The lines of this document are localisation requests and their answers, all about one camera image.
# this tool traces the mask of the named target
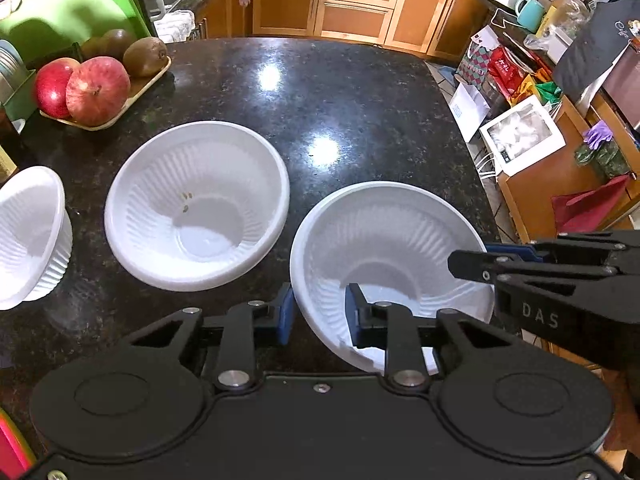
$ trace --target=red apple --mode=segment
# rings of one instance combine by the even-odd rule
[[[121,62],[98,56],[82,63],[66,84],[66,107],[84,126],[113,119],[129,96],[131,82]]]
[[[47,63],[36,74],[34,92],[38,108],[57,119],[69,117],[66,109],[66,84],[80,63],[61,57]]]

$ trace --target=white plastic bowl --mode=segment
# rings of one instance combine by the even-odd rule
[[[107,196],[111,250],[137,279],[165,290],[242,276],[278,239],[289,208],[280,155],[244,126],[171,128],[129,157]]]
[[[49,294],[62,279],[73,235],[65,189],[49,168],[20,171],[0,189],[0,310]]]
[[[434,194],[398,182],[340,189],[305,217],[291,248],[291,284],[302,314],[335,354],[367,372],[383,372],[384,351],[355,349],[344,313],[344,289],[359,283],[369,303],[393,301],[414,315],[456,308],[489,321],[493,287],[454,278],[456,249],[484,251],[468,221]],[[430,373],[437,371],[424,349]]]

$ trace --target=dark gray cloth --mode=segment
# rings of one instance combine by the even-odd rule
[[[598,4],[554,70],[554,81],[571,101],[578,102],[626,48],[634,36],[630,20],[640,20],[640,0]]]

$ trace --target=bowl rim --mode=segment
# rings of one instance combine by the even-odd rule
[[[121,181],[126,175],[129,167],[132,165],[133,160],[135,160],[142,151],[146,150],[150,145],[161,141],[165,136],[174,134],[177,130],[203,124],[231,126],[258,140],[258,142],[267,149],[271,158],[276,163],[278,176],[280,177],[280,195],[278,198],[278,204],[271,216],[267,229],[251,250],[245,254],[244,258],[236,261],[231,266],[224,267],[222,270],[219,269],[209,272],[206,275],[199,277],[197,280],[171,279],[169,276],[161,276],[156,272],[148,272],[148,270],[142,269],[135,265],[127,256],[127,251],[124,250],[122,243],[120,243],[120,237],[117,235],[115,227],[114,200]],[[109,188],[107,195],[104,207],[104,231],[107,237],[107,242],[116,259],[125,268],[125,270],[141,282],[174,292],[196,292],[200,290],[208,290],[239,278],[244,273],[253,269],[267,255],[280,237],[280,233],[282,232],[287,219],[287,213],[289,211],[289,193],[289,174],[287,173],[287,167],[285,166],[280,153],[267,139],[257,132],[254,132],[246,126],[242,126],[241,124],[231,123],[228,121],[193,121],[190,123],[178,124],[177,126],[173,126],[168,130],[157,134],[155,137],[152,137],[142,144],[120,167],[118,173],[113,179],[113,182],[111,183],[111,187]]]
[[[33,183],[25,186],[23,180],[26,178],[33,179]],[[34,184],[37,186],[44,185],[53,188],[56,192],[56,195],[52,200],[56,210],[51,225],[51,231],[49,232],[49,239],[47,240],[45,250],[38,262],[38,265],[21,288],[11,296],[7,296],[5,298],[0,297],[0,310],[7,310],[20,304],[38,284],[42,273],[47,268],[49,259],[53,254],[56,241],[60,235],[60,229],[62,229],[62,217],[65,211],[65,188],[60,176],[46,166],[31,166],[30,168],[25,168],[12,176],[0,189],[0,205],[9,196],[13,196],[16,192],[24,192],[30,187],[33,187]]]
[[[336,344],[328,337],[328,333],[331,331],[324,322],[322,315],[313,306],[311,295],[309,294],[308,286],[306,286],[305,272],[304,272],[304,255],[305,249],[308,245],[309,235],[311,229],[316,225],[316,222],[321,215],[338,200],[345,198],[347,195],[362,191],[364,189],[372,189],[376,187],[390,187],[399,188],[409,191],[415,191],[429,198],[434,199],[441,205],[444,205],[447,209],[453,212],[458,218],[460,218],[464,225],[473,233],[475,240],[478,242],[478,250],[486,252],[484,242],[480,238],[480,235],[475,228],[469,223],[469,221],[454,208],[449,202],[440,198],[436,194],[430,191],[422,189],[420,187],[411,186],[410,184],[403,184],[402,182],[393,182],[390,180],[373,180],[368,182],[359,182],[352,184],[351,186],[343,187],[337,191],[334,191],[330,195],[323,198],[318,202],[313,209],[305,216],[300,227],[298,228],[296,235],[293,238],[293,244],[291,246],[291,253],[289,259],[289,275],[291,279],[291,286],[294,291],[296,302],[300,307],[300,312],[305,318],[311,330],[316,334],[318,339],[324,343],[329,350],[331,350],[338,357],[348,362],[360,370],[367,372],[380,372],[375,366],[372,359],[363,355],[359,349],[346,344]]]

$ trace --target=kettle handle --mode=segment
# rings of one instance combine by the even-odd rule
[[[515,8],[513,9],[515,11],[515,13],[516,13],[516,16],[519,16],[520,13],[522,12],[522,10],[520,9],[520,7],[521,7],[520,3],[524,2],[525,5],[526,5],[527,2],[529,2],[529,1],[531,1],[531,0],[517,0],[516,1]]]

